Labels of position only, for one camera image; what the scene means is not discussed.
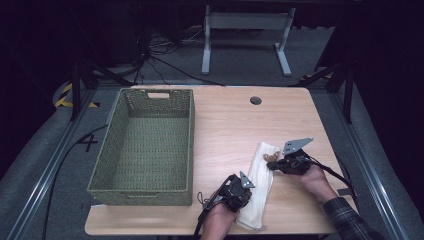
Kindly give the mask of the white cloth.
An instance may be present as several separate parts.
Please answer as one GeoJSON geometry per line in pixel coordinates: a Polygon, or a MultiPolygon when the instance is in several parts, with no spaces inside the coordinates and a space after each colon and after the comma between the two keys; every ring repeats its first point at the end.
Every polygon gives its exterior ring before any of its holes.
{"type": "Polygon", "coordinates": [[[236,223],[247,229],[263,231],[266,202],[273,184],[273,172],[267,167],[267,159],[278,158],[280,148],[261,142],[250,165],[248,178],[255,185],[251,189],[249,203],[239,211],[236,223]]]}

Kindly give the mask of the person's right hand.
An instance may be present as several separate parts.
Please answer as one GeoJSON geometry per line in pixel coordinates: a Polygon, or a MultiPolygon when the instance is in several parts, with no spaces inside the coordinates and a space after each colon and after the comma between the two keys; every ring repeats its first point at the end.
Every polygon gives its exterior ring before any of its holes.
{"type": "Polygon", "coordinates": [[[321,203],[326,203],[337,197],[325,173],[316,165],[312,165],[305,174],[300,176],[300,182],[321,203]]]}

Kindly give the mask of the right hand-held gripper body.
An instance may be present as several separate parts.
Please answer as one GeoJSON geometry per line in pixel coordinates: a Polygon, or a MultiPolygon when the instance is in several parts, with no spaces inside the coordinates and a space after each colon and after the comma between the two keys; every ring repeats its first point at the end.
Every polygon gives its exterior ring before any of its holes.
{"type": "Polygon", "coordinates": [[[312,142],[313,139],[303,138],[287,141],[283,147],[283,163],[285,174],[303,175],[311,164],[311,157],[303,150],[303,147],[312,142]]]}

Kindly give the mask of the white desk frame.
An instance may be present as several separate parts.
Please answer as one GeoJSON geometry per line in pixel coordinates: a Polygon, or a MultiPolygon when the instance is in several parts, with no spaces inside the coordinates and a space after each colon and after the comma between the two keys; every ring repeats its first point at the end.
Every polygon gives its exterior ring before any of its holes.
{"type": "Polygon", "coordinates": [[[212,12],[211,6],[205,7],[204,35],[205,43],[203,49],[201,73],[208,75],[211,62],[211,30],[212,29],[240,29],[240,30],[279,30],[282,32],[280,42],[274,44],[280,67],[284,76],[292,74],[285,46],[288,40],[296,9],[290,8],[286,13],[224,13],[212,12]]]}

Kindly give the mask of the person's left hand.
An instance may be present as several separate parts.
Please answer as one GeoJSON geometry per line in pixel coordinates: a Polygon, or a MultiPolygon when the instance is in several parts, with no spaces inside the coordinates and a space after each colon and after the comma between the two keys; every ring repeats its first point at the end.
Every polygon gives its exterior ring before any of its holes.
{"type": "Polygon", "coordinates": [[[224,240],[236,217],[223,203],[217,204],[203,223],[201,240],[224,240]]]}

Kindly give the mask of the black metal stand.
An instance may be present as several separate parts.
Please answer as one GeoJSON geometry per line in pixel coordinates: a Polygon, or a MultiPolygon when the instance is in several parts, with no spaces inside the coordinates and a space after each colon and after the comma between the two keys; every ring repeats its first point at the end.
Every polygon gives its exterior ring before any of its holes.
{"type": "Polygon", "coordinates": [[[79,115],[82,109],[82,100],[81,100],[81,84],[88,90],[95,90],[99,81],[95,77],[93,71],[96,70],[101,74],[105,75],[107,78],[121,84],[123,86],[134,86],[134,83],[125,80],[124,78],[118,76],[112,71],[108,70],[106,67],[103,67],[93,61],[80,58],[78,59],[72,69],[71,74],[71,83],[72,83],[72,116],[71,121],[74,121],[79,115]]]}
{"type": "Polygon", "coordinates": [[[337,93],[341,87],[344,87],[342,110],[346,122],[351,124],[351,104],[354,85],[353,69],[351,64],[337,63],[331,67],[318,71],[311,76],[302,76],[301,80],[294,84],[294,87],[306,87],[319,79],[323,79],[327,75],[329,75],[329,80],[325,89],[328,93],[337,93]]]}

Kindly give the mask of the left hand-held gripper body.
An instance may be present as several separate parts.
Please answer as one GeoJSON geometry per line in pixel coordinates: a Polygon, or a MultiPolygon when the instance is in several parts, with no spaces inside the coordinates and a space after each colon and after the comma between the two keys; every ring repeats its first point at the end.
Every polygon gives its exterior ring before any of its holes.
{"type": "Polygon", "coordinates": [[[224,181],[218,195],[230,211],[237,213],[248,204],[254,187],[254,183],[240,171],[238,175],[232,174],[224,181]]]}

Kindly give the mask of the green woven basket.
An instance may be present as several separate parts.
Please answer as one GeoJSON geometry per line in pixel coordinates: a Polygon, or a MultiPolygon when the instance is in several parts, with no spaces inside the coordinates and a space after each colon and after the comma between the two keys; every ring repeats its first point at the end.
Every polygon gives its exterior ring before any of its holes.
{"type": "Polygon", "coordinates": [[[106,205],[191,205],[194,129],[192,90],[122,89],[87,191],[106,205]]]}

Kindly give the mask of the yellow black hazard tape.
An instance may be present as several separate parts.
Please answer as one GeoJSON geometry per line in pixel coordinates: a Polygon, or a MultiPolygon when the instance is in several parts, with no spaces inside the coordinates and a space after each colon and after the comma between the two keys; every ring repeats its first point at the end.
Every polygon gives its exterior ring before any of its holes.
{"type": "MultiPolygon", "coordinates": [[[[72,83],[68,83],[64,89],[62,90],[62,93],[60,94],[58,100],[54,104],[55,107],[73,107],[73,103],[71,101],[67,101],[66,98],[71,91],[73,87],[72,83]]],[[[100,107],[100,102],[90,102],[89,103],[90,108],[98,108],[100,107]]]]}

